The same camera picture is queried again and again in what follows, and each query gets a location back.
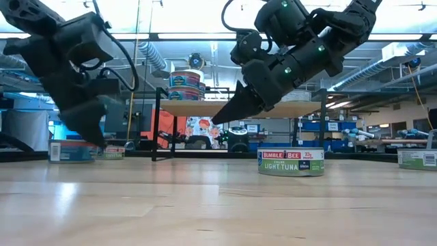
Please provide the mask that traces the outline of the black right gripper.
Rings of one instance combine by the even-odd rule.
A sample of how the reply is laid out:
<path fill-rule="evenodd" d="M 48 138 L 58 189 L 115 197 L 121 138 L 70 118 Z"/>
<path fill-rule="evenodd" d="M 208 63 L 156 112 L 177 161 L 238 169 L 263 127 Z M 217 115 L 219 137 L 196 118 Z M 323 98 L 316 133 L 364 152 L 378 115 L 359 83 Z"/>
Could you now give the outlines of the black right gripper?
<path fill-rule="evenodd" d="M 270 111 L 289 92 L 309 78 L 309 56 L 298 51 L 269 54 L 253 51 L 241 59 L 243 81 L 237 81 L 231 100 L 212 118 L 223 124 Z"/>

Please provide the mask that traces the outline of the silver ceiling duct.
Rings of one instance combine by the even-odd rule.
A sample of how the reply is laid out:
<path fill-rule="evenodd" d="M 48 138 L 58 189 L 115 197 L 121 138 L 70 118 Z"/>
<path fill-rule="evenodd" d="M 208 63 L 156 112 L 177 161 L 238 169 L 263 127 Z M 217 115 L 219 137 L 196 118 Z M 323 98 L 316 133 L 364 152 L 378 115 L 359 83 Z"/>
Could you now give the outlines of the silver ceiling duct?
<path fill-rule="evenodd" d="M 437 42 L 415 42 L 420 43 L 425 49 L 425 53 L 427 51 L 433 51 L 437 49 Z M 378 61 L 372 61 L 364 66 L 358 67 L 356 70 L 353 70 L 351 73 L 341 77 L 339 81 L 331 86 L 328 91 L 341 91 L 351 85 L 358 83 L 359 81 L 364 81 L 375 74 L 378 74 L 391 66 L 404 64 L 406 62 L 411 62 L 412 60 L 419 58 L 421 56 L 405 56 L 405 57 L 394 57 L 388 61 L 382 61 L 382 58 Z"/>

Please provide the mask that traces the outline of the blue grey rolled tubes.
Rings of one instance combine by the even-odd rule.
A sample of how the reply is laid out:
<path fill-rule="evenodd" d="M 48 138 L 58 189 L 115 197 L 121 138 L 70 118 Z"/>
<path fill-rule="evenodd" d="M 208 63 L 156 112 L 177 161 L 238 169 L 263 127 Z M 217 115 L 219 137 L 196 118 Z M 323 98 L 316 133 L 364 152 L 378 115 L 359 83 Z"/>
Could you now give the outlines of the blue grey rolled tubes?
<path fill-rule="evenodd" d="M 412 128 L 410 130 L 400 130 L 397 134 L 403 139 L 427 139 L 429 133 Z"/>

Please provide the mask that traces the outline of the floral patterned cloth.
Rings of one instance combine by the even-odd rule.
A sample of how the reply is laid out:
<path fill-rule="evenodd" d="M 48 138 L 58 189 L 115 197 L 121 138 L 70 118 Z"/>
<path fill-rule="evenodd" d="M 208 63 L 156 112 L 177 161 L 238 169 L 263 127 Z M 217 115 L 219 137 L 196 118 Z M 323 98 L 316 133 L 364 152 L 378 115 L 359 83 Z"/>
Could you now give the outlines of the floral patterned cloth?
<path fill-rule="evenodd" d="M 188 137 L 193 135 L 206 136 L 210 139 L 212 145 L 217 144 L 215 140 L 221 133 L 223 133 L 223 125 L 215 125 L 212 123 L 210 117 L 187 117 L 185 135 Z"/>

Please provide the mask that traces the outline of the black round ceiling device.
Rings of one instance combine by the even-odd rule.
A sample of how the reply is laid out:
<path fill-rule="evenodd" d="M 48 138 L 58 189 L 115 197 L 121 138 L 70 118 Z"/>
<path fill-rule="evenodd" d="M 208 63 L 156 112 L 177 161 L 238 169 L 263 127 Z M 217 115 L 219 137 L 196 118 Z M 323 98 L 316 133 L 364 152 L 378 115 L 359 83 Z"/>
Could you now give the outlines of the black round ceiling device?
<path fill-rule="evenodd" d="M 188 59 L 188 64 L 190 69 L 201 70 L 205 65 L 205 61 L 200 53 L 191 53 Z"/>

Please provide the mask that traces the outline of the grey cabinet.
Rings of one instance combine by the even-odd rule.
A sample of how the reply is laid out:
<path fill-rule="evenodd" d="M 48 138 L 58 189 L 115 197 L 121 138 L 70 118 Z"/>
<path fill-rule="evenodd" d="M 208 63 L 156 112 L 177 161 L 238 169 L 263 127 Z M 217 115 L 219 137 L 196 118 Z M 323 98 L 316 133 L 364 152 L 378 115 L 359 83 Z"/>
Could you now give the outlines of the grey cabinet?
<path fill-rule="evenodd" d="M 112 103 L 107 105 L 107 114 L 104 123 L 105 133 L 115 133 L 118 139 L 135 138 L 138 133 L 151 130 L 152 104 L 134 103 L 132 114 L 130 105 Z"/>

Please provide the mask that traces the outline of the long ceiling light fixture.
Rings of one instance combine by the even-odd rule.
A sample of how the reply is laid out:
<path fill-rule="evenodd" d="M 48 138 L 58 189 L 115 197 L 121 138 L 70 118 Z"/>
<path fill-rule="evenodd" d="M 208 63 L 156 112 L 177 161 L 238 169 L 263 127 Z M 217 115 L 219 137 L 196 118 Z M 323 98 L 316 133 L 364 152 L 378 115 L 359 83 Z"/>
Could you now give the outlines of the long ceiling light fixture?
<path fill-rule="evenodd" d="M 113 33 L 119 40 L 234 40 L 235 33 Z M 437 42 L 437 33 L 371 33 L 372 42 Z"/>

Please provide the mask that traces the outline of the black aluminium table frame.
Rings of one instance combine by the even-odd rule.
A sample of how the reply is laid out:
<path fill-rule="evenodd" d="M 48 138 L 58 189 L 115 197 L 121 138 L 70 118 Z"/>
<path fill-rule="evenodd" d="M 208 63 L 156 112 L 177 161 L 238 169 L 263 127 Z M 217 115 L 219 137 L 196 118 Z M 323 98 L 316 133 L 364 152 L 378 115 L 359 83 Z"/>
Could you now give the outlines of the black aluminium table frame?
<path fill-rule="evenodd" d="M 152 158 L 152 152 L 134 151 L 125 154 L 125 157 L 145 157 Z M 170 158 L 193 158 L 193 159 L 256 159 L 257 154 L 254 152 L 247 153 L 228 153 L 228 152 L 157 152 L 159 159 Z M 324 155 L 325 159 L 350 159 L 357 161 L 377 161 L 387 163 L 397 163 L 396 154 L 382 153 L 333 153 L 328 152 Z M 18 161 L 40 161 L 47 160 L 47 152 L 0 152 L 0 163 L 18 162 Z"/>

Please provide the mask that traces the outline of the white ceiling unit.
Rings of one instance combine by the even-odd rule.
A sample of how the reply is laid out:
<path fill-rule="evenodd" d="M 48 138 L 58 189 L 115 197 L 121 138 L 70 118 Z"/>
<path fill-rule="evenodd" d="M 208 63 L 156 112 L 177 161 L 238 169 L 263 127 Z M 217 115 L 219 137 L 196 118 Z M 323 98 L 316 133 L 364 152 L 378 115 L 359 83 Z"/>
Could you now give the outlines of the white ceiling unit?
<path fill-rule="evenodd" d="M 392 42 L 382 49 L 382 61 L 388 61 L 394 57 L 422 56 L 425 54 L 424 47 L 420 43 Z"/>

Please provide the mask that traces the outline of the white cloth cover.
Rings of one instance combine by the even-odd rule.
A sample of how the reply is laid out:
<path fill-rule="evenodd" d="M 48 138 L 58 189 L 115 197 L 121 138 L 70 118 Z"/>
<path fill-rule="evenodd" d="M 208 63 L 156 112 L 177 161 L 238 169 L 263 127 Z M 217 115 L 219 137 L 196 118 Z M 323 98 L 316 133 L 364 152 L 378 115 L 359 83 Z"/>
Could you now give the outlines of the white cloth cover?
<path fill-rule="evenodd" d="M 34 151 L 47 151 L 49 140 L 47 111 L 17 111 L 1 113 L 1 132 L 15 137 Z"/>

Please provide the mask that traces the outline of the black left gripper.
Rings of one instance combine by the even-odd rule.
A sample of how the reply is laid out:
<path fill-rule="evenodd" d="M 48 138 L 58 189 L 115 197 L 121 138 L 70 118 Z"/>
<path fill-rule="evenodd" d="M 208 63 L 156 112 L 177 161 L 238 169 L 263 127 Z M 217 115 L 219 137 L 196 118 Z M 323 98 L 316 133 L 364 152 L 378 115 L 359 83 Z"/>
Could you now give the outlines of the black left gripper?
<path fill-rule="evenodd" d="M 107 146 L 99 125 L 105 114 L 104 104 L 85 89 L 81 74 L 71 67 L 64 67 L 41 77 L 40 82 L 55 102 L 59 118 L 69 130 L 77 132 L 95 146 Z"/>

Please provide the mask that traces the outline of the wooden shelf black metal legs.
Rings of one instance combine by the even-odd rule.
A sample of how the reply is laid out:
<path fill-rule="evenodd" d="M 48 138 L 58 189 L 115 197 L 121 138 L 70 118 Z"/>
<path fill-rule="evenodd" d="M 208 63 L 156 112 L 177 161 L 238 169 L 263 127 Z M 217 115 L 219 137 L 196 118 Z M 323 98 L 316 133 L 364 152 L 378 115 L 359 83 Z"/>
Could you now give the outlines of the wooden shelf black metal legs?
<path fill-rule="evenodd" d="M 182 116 L 214 116 L 225 105 L 225 101 L 195 101 L 195 100 L 163 100 L 160 96 L 164 94 L 161 87 L 156 89 L 156 111 L 154 114 L 154 147 L 151 151 L 151 160 L 153 162 L 164 161 L 172 158 L 196 158 L 196 159 L 255 159 L 256 155 L 253 153 L 224 153 L 224 152 L 182 152 L 176 153 L 175 149 L 170 149 L 169 152 L 158 152 L 158 126 L 160 119 L 160 112 L 162 110 L 170 113 L 173 119 L 173 134 L 178 131 L 178 118 Z M 289 101 L 280 102 L 276 107 L 270 111 L 262 111 L 254 114 L 254 118 L 298 118 L 315 111 L 321 111 L 322 117 L 326 115 L 327 91 L 321 89 L 315 93 L 318 101 L 303 102 L 303 101 Z"/>

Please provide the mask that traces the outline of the orange fabric panel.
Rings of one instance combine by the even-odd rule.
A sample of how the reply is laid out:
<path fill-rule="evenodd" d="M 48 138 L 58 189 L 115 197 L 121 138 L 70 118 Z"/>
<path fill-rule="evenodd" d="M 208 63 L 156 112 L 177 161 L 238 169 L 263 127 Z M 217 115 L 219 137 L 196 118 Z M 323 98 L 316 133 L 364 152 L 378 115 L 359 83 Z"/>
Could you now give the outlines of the orange fabric panel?
<path fill-rule="evenodd" d="M 150 140 L 153 140 L 154 115 L 155 115 L 155 110 L 153 109 L 151 118 L 149 120 L 146 120 L 146 122 L 149 122 L 151 124 L 150 130 L 141 132 L 142 137 L 147 137 Z M 174 120 L 174 117 L 170 113 L 168 113 L 166 111 L 160 111 L 158 129 L 160 131 L 165 131 L 166 133 L 172 133 L 173 132 L 173 120 Z M 181 133 L 181 134 L 185 133 L 186 117 L 178 116 L 177 128 L 178 128 L 179 133 Z"/>

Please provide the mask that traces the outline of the black curved tube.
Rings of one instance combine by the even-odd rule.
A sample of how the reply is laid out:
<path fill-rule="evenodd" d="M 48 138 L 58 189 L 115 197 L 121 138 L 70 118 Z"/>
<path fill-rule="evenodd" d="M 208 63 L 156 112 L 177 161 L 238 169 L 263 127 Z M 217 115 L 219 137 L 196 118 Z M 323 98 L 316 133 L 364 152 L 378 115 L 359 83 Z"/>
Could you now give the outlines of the black curved tube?
<path fill-rule="evenodd" d="M 13 136 L 0 132 L 0 143 L 2 142 L 10 144 L 11 146 L 14 146 L 15 148 L 18 148 L 24 152 L 33 152 L 33 148 L 28 146 L 26 143 Z"/>

